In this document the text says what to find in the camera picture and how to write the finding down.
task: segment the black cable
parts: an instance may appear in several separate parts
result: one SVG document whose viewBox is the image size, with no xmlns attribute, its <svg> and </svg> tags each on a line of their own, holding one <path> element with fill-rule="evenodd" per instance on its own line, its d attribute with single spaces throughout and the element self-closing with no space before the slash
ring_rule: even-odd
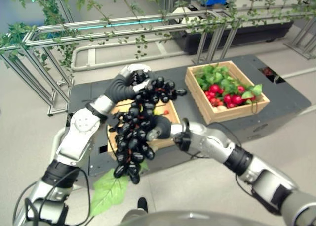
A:
<svg viewBox="0 0 316 226">
<path fill-rule="evenodd" d="M 235 180 L 236 180 L 236 182 L 237 182 L 237 185 L 242 189 L 243 192 L 245 192 L 247 195 L 253 197 L 252 194 L 250 194 L 248 191 L 246 191 L 246 190 L 240 185 L 240 183 L 239 183 L 239 181 L 238 181 L 238 178 L 237 178 L 237 174 L 235 174 Z"/>
<path fill-rule="evenodd" d="M 108 127 L 106 127 L 105 132 L 106 132 L 106 135 L 107 135 L 108 142 L 109 142 L 109 145 L 110 145 L 110 147 L 111 147 L 111 150 L 112 150 L 112 152 L 114 153 L 115 157 L 117 157 L 117 154 L 114 152 L 113 147 L 112 147 L 112 145 L 111 145 L 111 141 L 110 141 L 109 133 L 108 133 Z"/>
<path fill-rule="evenodd" d="M 91 218 L 89 219 L 89 221 L 88 221 L 84 226 L 87 226 L 93 219 L 94 219 L 94 216 L 91 217 Z"/>
<path fill-rule="evenodd" d="M 16 212 L 17 212 L 17 210 L 18 210 L 18 207 L 19 207 L 19 204 L 20 204 L 20 201 L 21 201 L 23 195 L 25 194 L 25 192 L 26 192 L 28 189 L 30 189 L 30 188 L 31 188 L 33 185 L 35 185 L 35 184 L 36 184 L 36 181 L 33 182 L 32 184 L 30 184 L 27 188 L 25 188 L 25 189 L 22 191 L 22 193 L 20 194 L 19 198 L 17 199 L 17 201 L 16 201 L 16 203 L 15 203 L 14 211 L 13 211 L 12 224 L 14 224 L 14 221 L 15 221 L 15 219 L 16 219 Z"/>
<path fill-rule="evenodd" d="M 79 226 L 79 225 L 82 225 L 84 224 L 85 222 L 88 221 L 89 219 L 89 215 L 90 215 L 90 207 L 91 207 L 91 201 L 90 201 L 90 191 L 89 191 L 89 180 L 88 180 L 88 176 L 86 174 L 86 172 L 82 169 L 73 169 L 72 171 L 68 172 L 66 175 L 64 175 L 59 181 L 57 181 L 54 186 L 52 187 L 52 189 L 47 193 L 47 195 L 45 196 L 45 198 L 43 199 L 43 202 L 41 203 L 41 206 L 40 206 L 40 209 L 39 209 L 39 218 L 40 218 L 40 214 L 41 214 L 41 211 L 43 209 L 43 206 L 44 206 L 44 203 L 47 201 L 49 195 L 53 192 L 53 190 L 57 187 L 57 185 L 63 181 L 66 177 L 70 176 L 71 174 L 73 174 L 74 172 L 76 171 L 80 171 L 80 172 L 83 172 L 84 174 L 84 177 L 85 177 L 85 181 L 86 181 L 86 185 L 87 185 L 87 194 L 88 194 L 88 201 L 89 201 L 89 205 L 88 205 L 88 214 L 87 214 L 87 217 L 86 219 L 82 222 L 82 223 L 79 223 L 79 224 L 76 224 L 76 225 L 72 225 L 72 226 Z"/>
<path fill-rule="evenodd" d="M 197 152 L 196 154 L 190 154 L 190 153 L 188 153 L 188 152 L 186 152 L 186 151 L 183 151 L 183 152 L 186 153 L 186 154 L 188 154 L 188 155 L 190 155 L 190 156 L 191 156 L 191 159 L 193 159 L 193 158 L 209 158 L 209 157 L 197 156 L 197 154 L 199 154 L 200 151 Z"/>
<path fill-rule="evenodd" d="M 210 125 L 213 125 L 213 124 L 219 124 L 220 126 L 224 127 L 237 140 L 238 145 L 241 147 L 240 140 L 237 138 L 237 136 L 227 126 L 225 126 L 224 124 L 222 124 L 220 122 L 212 122 Z"/>
</svg>

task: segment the wooden crate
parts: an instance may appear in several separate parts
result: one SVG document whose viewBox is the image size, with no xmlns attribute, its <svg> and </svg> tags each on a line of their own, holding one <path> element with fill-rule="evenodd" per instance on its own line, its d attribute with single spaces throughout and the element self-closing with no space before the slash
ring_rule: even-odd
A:
<svg viewBox="0 0 316 226">
<path fill-rule="evenodd" d="M 130 108 L 131 102 L 133 102 L 133 101 L 126 100 L 126 101 L 119 102 L 114 107 L 114 109 L 111 111 L 111 113 L 114 114 L 118 111 L 127 112 Z M 174 108 L 172 101 L 169 101 L 168 103 L 163 103 L 161 101 L 158 102 L 156 107 L 155 107 L 155 114 L 159 114 L 159 113 L 162 114 L 165 110 L 168 110 L 169 114 L 164 115 L 164 117 L 168 118 L 169 121 L 172 123 L 180 123 L 179 117 L 177 115 L 177 112 Z M 115 155 L 112 152 L 112 149 L 110 147 L 110 143 L 111 143 L 111 146 L 115 152 L 117 149 L 117 144 L 115 142 L 115 135 L 116 134 L 117 134 L 116 132 L 109 132 L 108 131 L 108 136 L 109 136 L 108 153 L 112 156 L 113 159 L 115 159 Z M 168 139 L 155 139 L 151 142 L 148 142 L 148 145 L 153 149 L 153 151 L 157 151 L 158 149 L 174 145 L 174 142 L 170 138 L 168 138 Z"/>
<path fill-rule="evenodd" d="M 219 62 L 218 64 L 219 67 L 227 66 L 229 68 L 229 74 L 233 78 L 239 79 L 244 84 L 254 85 L 251 80 L 248 79 L 247 76 L 232 61 Z M 207 124 L 210 124 L 212 122 L 227 121 L 235 118 L 250 116 L 254 113 L 259 113 L 270 102 L 269 99 L 262 93 L 257 104 L 238 106 L 231 109 L 215 112 L 214 107 L 208 101 L 207 97 L 204 94 L 204 91 L 194 77 L 194 74 L 202 71 L 202 68 L 205 65 L 206 64 L 188 67 L 185 76 L 185 83 L 188 86 L 189 91 L 191 92 L 192 97 L 195 100 Z"/>
</svg>

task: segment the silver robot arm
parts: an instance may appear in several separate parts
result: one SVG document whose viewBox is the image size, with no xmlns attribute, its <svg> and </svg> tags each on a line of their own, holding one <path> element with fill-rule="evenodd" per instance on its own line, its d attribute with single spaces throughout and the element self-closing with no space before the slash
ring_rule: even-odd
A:
<svg viewBox="0 0 316 226">
<path fill-rule="evenodd" d="M 170 136 L 181 150 L 197 149 L 227 166 L 251 185 L 252 196 L 269 212 L 282 215 L 287 226 L 316 225 L 316 197 L 300 192 L 284 172 L 245 151 L 222 131 L 184 119 L 171 125 Z"/>
<path fill-rule="evenodd" d="M 137 70 L 147 72 L 150 77 L 153 75 L 147 65 L 125 66 L 105 90 L 104 95 L 72 116 L 69 132 L 58 147 L 44 176 L 37 181 L 28 196 L 29 202 L 35 207 L 36 212 L 34 213 L 34 210 L 28 208 L 26 214 L 25 207 L 22 207 L 13 222 L 14 226 L 24 225 L 27 219 L 34 220 L 35 217 L 38 217 L 36 214 L 39 211 L 41 220 L 45 220 L 49 224 L 65 222 L 68 207 L 64 201 L 72 192 L 73 183 L 79 170 L 86 163 L 93 149 L 94 137 L 100 126 L 105 122 L 111 124 L 114 121 L 111 119 L 110 112 L 117 102 L 134 98 L 149 81 L 147 79 L 136 86 L 129 86 L 130 78 Z"/>
</svg>

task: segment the metal railing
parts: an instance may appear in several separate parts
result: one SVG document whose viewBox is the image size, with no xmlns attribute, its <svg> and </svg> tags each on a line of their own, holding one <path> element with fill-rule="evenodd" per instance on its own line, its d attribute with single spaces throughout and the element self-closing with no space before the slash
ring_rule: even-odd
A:
<svg viewBox="0 0 316 226">
<path fill-rule="evenodd" d="M 307 59 L 315 59 L 316 54 L 314 54 L 314 52 L 316 50 L 316 34 L 312 35 L 305 45 L 302 45 L 303 40 L 307 38 L 309 31 L 315 23 L 316 19 L 315 17 L 312 17 L 299 31 L 293 41 L 284 44 Z"/>
<path fill-rule="evenodd" d="M 79 29 L 79 28 L 85 28 L 89 26 L 107 26 L 111 24 L 117 24 L 122 22 L 141 22 L 141 21 L 153 21 L 157 19 L 161 19 L 163 21 L 168 21 L 171 19 L 185 19 L 186 17 L 199 17 L 199 16 L 209 16 L 209 17 L 221 17 L 220 13 L 226 14 L 226 19 L 220 20 L 203 20 L 201 23 L 193 23 L 189 24 L 169 24 L 169 25 L 154 25 L 154 26 L 148 26 L 146 28 L 142 29 L 129 29 L 129 30 L 119 30 L 119 31 L 112 31 L 111 33 L 107 32 L 100 32 L 100 33 L 92 33 L 89 35 L 76 35 L 74 37 L 65 36 L 65 37 L 59 37 L 60 41 L 57 41 L 55 39 L 43 39 L 43 40 L 35 40 L 35 37 L 37 34 L 41 33 L 51 33 L 51 32 L 57 32 L 57 31 L 65 31 L 65 29 Z M 303 15 L 306 15 L 306 13 L 293 13 L 290 16 L 292 17 L 301 17 Z M 47 90 L 44 89 L 42 85 L 38 81 L 36 81 L 35 77 L 30 74 L 30 72 L 27 70 L 27 68 L 22 65 L 22 62 L 18 61 L 12 61 L 8 58 L 8 52 L 10 50 L 14 49 L 20 49 L 19 47 L 15 45 L 11 45 L 9 47 L 3 47 L 1 50 L 5 50 L 6 53 L 1 55 L 5 62 L 12 67 L 12 69 L 49 105 L 49 115 L 59 113 L 62 111 L 66 111 L 69 103 L 69 92 L 71 85 L 73 83 L 73 80 L 69 79 L 63 69 L 58 64 L 57 60 L 54 58 L 54 56 L 51 54 L 49 49 L 47 47 L 49 46 L 58 46 L 62 42 L 62 44 L 71 44 L 71 43 L 77 43 L 82 41 L 88 41 L 91 40 L 91 38 L 97 40 L 97 39 L 113 39 L 113 38 L 119 38 L 119 37 L 127 37 L 131 35 L 142 35 L 142 34 L 149 34 L 149 33 L 157 33 L 157 32 L 175 32 L 175 31 L 183 31 L 186 29 L 198 29 L 198 31 L 202 32 L 202 39 L 200 40 L 199 49 L 197 52 L 197 60 L 196 63 L 199 63 L 201 60 L 201 54 L 203 51 L 203 47 L 205 44 L 205 38 L 207 33 L 203 33 L 203 27 L 204 26 L 214 26 L 217 25 L 216 30 L 214 31 L 213 38 L 211 40 L 211 45 L 208 49 L 206 61 L 211 61 L 214 57 L 214 53 L 217 50 L 219 41 L 222 37 L 223 31 L 227 26 L 231 26 L 231 31 L 229 34 L 229 37 L 226 40 L 226 43 L 224 45 L 224 49 L 221 54 L 221 58 L 224 58 L 226 55 L 227 50 L 229 49 L 238 26 L 232 26 L 233 24 L 237 23 L 238 25 L 243 22 L 248 22 L 252 20 L 265 20 L 265 19 L 273 19 L 277 16 L 274 16 L 272 14 L 266 14 L 263 16 L 257 16 L 257 17 L 242 17 L 239 20 L 236 20 L 234 18 L 229 17 L 229 14 L 222 10 L 214 10 L 214 11 L 191 11 L 186 13 L 177 13 L 177 14 L 167 14 L 166 16 L 162 16 L 161 14 L 156 15 L 147 15 L 147 16 L 140 16 L 138 18 L 135 17 L 128 17 L 128 18 L 118 18 L 118 19 L 110 19 L 110 21 L 84 21 L 84 22 L 75 22 L 75 23 L 66 23 L 63 25 L 51 25 L 51 26 L 42 26 L 38 27 L 36 31 L 29 32 L 25 35 L 24 41 L 27 47 L 29 49 L 26 50 L 20 50 L 22 53 L 25 54 L 26 58 L 31 62 L 31 64 L 35 67 L 35 69 L 41 74 L 43 79 L 50 85 L 50 87 L 53 90 L 52 94 L 49 94 Z M 60 76 L 62 77 L 61 81 L 55 81 L 52 76 L 48 73 L 48 71 L 44 68 L 44 66 L 41 64 L 41 62 L 38 60 L 36 55 L 34 54 L 34 49 L 42 50 L 44 54 L 47 55 L 48 59 L 51 61 L 51 64 L 53 67 L 58 71 Z M 69 88 L 68 93 L 65 93 L 61 85 L 66 84 Z M 54 110 L 54 99 L 56 95 L 59 95 L 66 104 L 66 107 L 64 109 Z"/>
</svg>

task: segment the bunch of black grapes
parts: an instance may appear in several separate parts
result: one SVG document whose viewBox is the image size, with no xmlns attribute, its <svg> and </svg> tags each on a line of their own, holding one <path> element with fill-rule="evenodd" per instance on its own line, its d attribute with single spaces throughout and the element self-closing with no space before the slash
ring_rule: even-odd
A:
<svg viewBox="0 0 316 226">
<path fill-rule="evenodd" d="M 135 72 L 132 84 L 140 84 L 149 77 L 143 71 Z M 146 135 L 153 127 L 155 105 L 161 100 L 167 103 L 176 100 L 177 96 L 187 93 L 185 89 L 176 89 L 175 83 L 159 76 L 150 80 L 144 89 L 136 95 L 128 112 L 114 114 L 120 120 L 120 124 L 111 128 L 111 132 L 117 132 L 115 152 L 118 166 L 114 170 L 114 177 L 120 178 L 128 174 L 134 184 L 138 184 L 140 177 L 140 163 L 145 158 L 152 160 L 155 153 L 146 142 Z"/>
</svg>

